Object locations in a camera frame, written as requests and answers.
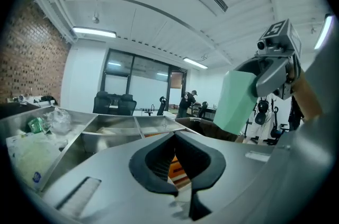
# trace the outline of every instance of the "window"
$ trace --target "window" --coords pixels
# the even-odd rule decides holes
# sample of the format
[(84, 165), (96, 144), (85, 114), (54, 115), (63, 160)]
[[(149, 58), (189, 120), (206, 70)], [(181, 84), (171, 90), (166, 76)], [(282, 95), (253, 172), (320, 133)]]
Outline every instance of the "window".
[(137, 101), (136, 108), (156, 108), (160, 97), (167, 97), (168, 65), (136, 57), (134, 60), (129, 93)]
[(168, 75), (171, 72), (183, 74), (182, 90), (185, 90), (186, 70), (149, 58), (110, 49), (106, 58), (105, 69), (101, 81), (101, 90), (108, 94), (131, 94), (137, 102), (136, 109), (150, 109), (151, 105), (158, 109), (159, 99), (164, 96), (178, 98), (173, 92), (170, 95)]
[(123, 95), (127, 92), (133, 55), (110, 50), (102, 78), (101, 90), (108, 94)]
[(116, 51), (110, 51), (106, 64), (106, 73), (129, 75), (131, 72), (132, 62), (133, 56)]

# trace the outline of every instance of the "metal compartment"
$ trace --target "metal compartment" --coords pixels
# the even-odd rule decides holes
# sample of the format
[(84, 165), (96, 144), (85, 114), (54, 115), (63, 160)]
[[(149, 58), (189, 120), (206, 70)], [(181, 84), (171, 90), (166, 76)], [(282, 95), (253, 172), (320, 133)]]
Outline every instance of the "metal compartment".
[(184, 129), (181, 124), (166, 116), (136, 117), (142, 134), (164, 133)]
[(135, 117), (113, 115), (98, 115), (84, 131), (108, 135), (140, 134)]
[[(2, 144), (6, 144), (5, 140), (7, 137), (16, 136), (18, 134), (18, 130), (30, 132), (30, 129), (28, 127), (29, 121), (37, 117), (42, 117), (44, 114), (52, 112), (54, 109), (54, 106), (43, 107), (0, 120), (0, 133)], [(96, 114), (76, 112), (67, 109), (65, 110), (70, 114), (72, 119), (71, 131), (77, 131), (77, 133), (80, 133), (86, 127), (88, 122), (90, 122), (94, 117), (97, 116)]]
[(141, 135), (102, 135), (82, 132), (63, 152), (60, 161), (52, 167), (48, 178), (41, 182), (40, 189), (45, 191), (61, 176), (87, 160), (98, 151), (141, 139)]

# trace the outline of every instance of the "fluorescent light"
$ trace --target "fluorescent light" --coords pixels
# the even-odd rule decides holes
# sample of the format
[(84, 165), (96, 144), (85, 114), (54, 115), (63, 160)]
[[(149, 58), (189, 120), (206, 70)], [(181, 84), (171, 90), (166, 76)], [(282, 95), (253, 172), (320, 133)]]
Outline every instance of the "fluorescent light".
[(184, 58), (184, 61), (186, 61), (186, 62), (188, 62), (188, 63), (191, 63), (191, 64), (193, 64), (193, 65), (196, 65), (196, 66), (198, 66), (198, 67), (200, 67), (200, 68), (207, 69), (206, 66), (201, 65), (201, 64), (199, 64), (198, 62), (195, 62), (195, 61), (193, 61), (193, 60), (191, 60), (191, 59), (189, 59), (189, 58), (187, 58), (187, 57)]
[(76, 33), (83, 33), (83, 34), (103, 35), (105, 37), (110, 37), (110, 38), (117, 37), (117, 34), (115, 32), (94, 29), (94, 28), (73, 27), (73, 31)]
[(108, 64), (110, 64), (110, 65), (115, 65), (115, 66), (121, 66), (120, 64), (118, 64), (118, 63), (113, 63), (113, 62), (108, 62)]
[(319, 49), (320, 46), (323, 44), (323, 42), (324, 42), (324, 40), (325, 40), (325, 38), (328, 34), (329, 28), (331, 27), (332, 20), (333, 20), (333, 16), (326, 17), (325, 24), (323, 26), (322, 32), (320, 33), (320, 37), (317, 41), (316, 46), (314, 47), (315, 50)]

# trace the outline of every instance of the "man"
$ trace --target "man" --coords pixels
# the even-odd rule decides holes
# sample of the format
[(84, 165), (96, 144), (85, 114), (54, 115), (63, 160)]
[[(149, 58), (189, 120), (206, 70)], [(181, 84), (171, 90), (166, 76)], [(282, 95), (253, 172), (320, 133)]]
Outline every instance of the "man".
[(194, 96), (197, 95), (197, 91), (192, 91), (192, 93), (185, 92), (179, 104), (178, 114), (176, 115), (177, 119), (186, 118), (187, 109), (191, 106), (192, 103), (196, 103)]

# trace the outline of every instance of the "plastic bag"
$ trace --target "plastic bag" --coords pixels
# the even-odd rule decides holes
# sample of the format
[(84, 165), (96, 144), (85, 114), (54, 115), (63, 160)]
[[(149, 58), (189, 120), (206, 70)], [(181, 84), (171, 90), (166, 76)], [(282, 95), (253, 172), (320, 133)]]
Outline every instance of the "plastic bag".
[(66, 135), (71, 130), (71, 117), (70, 114), (59, 108), (55, 108), (52, 112), (47, 113), (46, 121), (49, 124), (49, 130), (52, 133), (59, 135)]

